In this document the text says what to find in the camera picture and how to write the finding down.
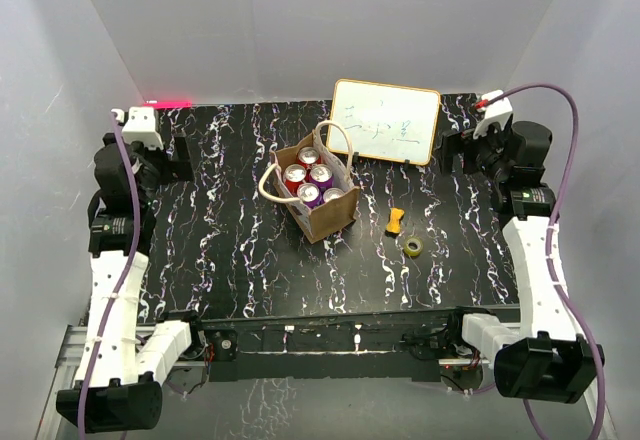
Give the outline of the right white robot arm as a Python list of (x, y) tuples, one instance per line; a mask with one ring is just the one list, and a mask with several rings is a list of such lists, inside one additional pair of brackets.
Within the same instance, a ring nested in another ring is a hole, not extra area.
[(490, 181), (520, 306), (518, 331), (487, 309), (458, 307), (448, 318), (445, 341), (457, 356), (475, 350), (486, 358), (504, 397), (574, 404), (595, 380), (594, 358), (604, 352), (588, 345), (556, 290), (566, 285), (561, 273), (551, 273), (547, 264), (559, 260), (549, 225), (556, 196), (542, 181), (551, 142), (548, 128), (528, 121), (494, 123), (483, 136), (450, 130), (439, 141), (442, 172), (451, 172), (461, 156), (464, 173)]

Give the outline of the red cola can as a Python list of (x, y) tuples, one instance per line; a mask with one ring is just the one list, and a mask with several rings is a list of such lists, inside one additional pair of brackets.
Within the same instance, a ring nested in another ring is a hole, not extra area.
[(313, 166), (322, 163), (322, 157), (319, 151), (312, 147), (306, 146), (298, 150), (296, 155), (296, 162), (303, 166), (305, 169), (310, 170)]
[(298, 188), (306, 182), (307, 169), (297, 163), (293, 163), (285, 168), (282, 180), (287, 190), (293, 195), (297, 195)]

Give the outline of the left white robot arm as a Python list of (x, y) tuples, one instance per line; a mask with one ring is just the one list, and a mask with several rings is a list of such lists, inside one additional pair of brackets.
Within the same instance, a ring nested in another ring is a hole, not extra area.
[(165, 312), (149, 336), (137, 336), (156, 225), (152, 197), (164, 185), (192, 180), (185, 138), (175, 137), (173, 153), (113, 133), (103, 142), (94, 156), (98, 190), (87, 209), (92, 287), (86, 337), (72, 386), (56, 395), (57, 412), (81, 436), (154, 428), (174, 365), (181, 357), (201, 357), (207, 343), (193, 310)]

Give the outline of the purple soda can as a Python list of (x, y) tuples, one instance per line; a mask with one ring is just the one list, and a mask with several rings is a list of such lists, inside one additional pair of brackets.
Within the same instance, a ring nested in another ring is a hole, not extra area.
[(313, 183), (302, 183), (297, 189), (297, 196), (302, 203), (310, 209), (322, 204), (322, 192)]
[(325, 164), (313, 165), (309, 171), (309, 182), (316, 185), (324, 193), (333, 187), (333, 172)]
[(341, 198), (344, 194), (345, 192), (340, 188), (336, 188), (336, 187), (328, 188), (324, 191), (322, 195), (322, 202), (324, 204), (327, 204), (331, 200)]

